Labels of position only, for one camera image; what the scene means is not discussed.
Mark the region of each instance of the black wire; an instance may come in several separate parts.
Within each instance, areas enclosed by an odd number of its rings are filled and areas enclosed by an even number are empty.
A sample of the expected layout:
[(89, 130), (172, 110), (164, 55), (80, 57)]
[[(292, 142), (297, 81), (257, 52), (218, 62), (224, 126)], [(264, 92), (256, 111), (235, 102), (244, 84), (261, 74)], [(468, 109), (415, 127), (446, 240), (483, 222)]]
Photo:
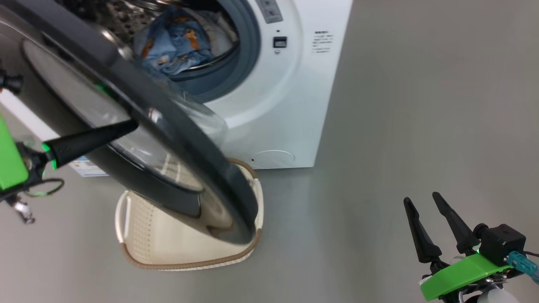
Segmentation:
[(30, 197), (44, 197), (44, 196), (51, 196), (53, 195), (55, 192), (59, 191), (60, 189), (62, 189), (62, 187), (64, 187), (64, 184), (65, 184), (65, 181), (64, 179), (60, 179), (60, 178), (49, 178), (49, 179), (43, 179), (41, 181), (39, 181), (38, 183), (34, 184), (32, 187), (34, 186), (38, 186), (38, 185), (41, 185), (41, 184), (45, 184), (45, 183), (49, 183), (49, 182), (60, 182), (60, 185), (58, 185), (55, 189), (53, 190), (50, 190), (50, 191), (46, 191), (46, 192), (40, 192), (40, 193), (37, 193), (37, 194), (32, 194), (30, 192), (30, 188), (27, 188), (26, 190), (24, 190), (24, 193), (27, 195), (27, 196), (30, 196)]
[(538, 257), (539, 258), (539, 253), (533, 253), (533, 252), (529, 252), (529, 251), (524, 251), (525, 254), (527, 255), (530, 255), (530, 256), (534, 256), (534, 257)]

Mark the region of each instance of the teal connector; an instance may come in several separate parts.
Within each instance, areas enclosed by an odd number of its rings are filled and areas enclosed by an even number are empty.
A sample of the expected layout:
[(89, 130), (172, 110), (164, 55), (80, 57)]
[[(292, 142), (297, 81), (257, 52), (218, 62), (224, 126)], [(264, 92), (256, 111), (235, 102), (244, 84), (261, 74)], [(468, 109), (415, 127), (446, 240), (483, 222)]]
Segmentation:
[(507, 256), (507, 263), (516, 270), (530, 276), (531, 279), (539, 285), (539, 266), (533, 261), (516, 251), (512, 251), (509, 253), (509, 256)]

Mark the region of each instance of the floor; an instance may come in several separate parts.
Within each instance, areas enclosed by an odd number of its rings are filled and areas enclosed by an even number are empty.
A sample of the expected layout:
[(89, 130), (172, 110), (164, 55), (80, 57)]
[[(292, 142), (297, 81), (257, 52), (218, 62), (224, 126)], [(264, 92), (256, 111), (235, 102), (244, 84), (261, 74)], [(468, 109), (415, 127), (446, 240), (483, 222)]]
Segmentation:
[[(247, 261), (137, 269), (114, 236), (110, 178), (70, 168), (23, 226), (0, 205), (2, 302), (423, 302), (402, 200), (450, 260), (440, 191), (473, 228), (507, 223), (539, 252), (539, 2), (359, 0), (312, 169), (261, 171), (265, 230)], [(26, 130), (7, 117), (15, 135)], [(506, 287), (534, 302), (526, 277)]]

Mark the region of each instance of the washing machine door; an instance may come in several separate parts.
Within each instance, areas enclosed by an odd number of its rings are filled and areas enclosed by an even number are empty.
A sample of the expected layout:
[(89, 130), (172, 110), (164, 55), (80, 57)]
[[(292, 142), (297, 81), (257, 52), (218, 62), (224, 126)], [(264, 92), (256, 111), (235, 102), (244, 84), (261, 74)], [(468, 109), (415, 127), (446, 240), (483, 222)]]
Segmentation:
[(0, 45), (2, 67), (24, 77), (19, 98), (59, 135), (139, 122), (133, 133), (88, 155), (100, 168), (201, 232), (251, 241), (257, 201), (217, 148), (226, 124), (212, 111), (125, 60), (51, 0), (1, 0)]

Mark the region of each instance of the beige laundry basket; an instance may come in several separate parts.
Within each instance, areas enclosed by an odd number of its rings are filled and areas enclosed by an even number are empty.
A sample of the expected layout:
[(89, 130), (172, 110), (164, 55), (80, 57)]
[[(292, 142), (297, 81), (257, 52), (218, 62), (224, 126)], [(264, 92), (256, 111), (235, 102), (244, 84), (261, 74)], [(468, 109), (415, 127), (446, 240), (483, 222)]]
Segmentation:
[(214, 239), (126, 191), (118, 201), (115, 216), (116, 236), (125, 257), (137, 267), (162, 271), (203, 270), (247, 259), (262, 232), (264, 198), (256, 172), (241, 161), (230, 161), (246, 176), (258, 201), (257, 231), (251, 243), (234, 245)]

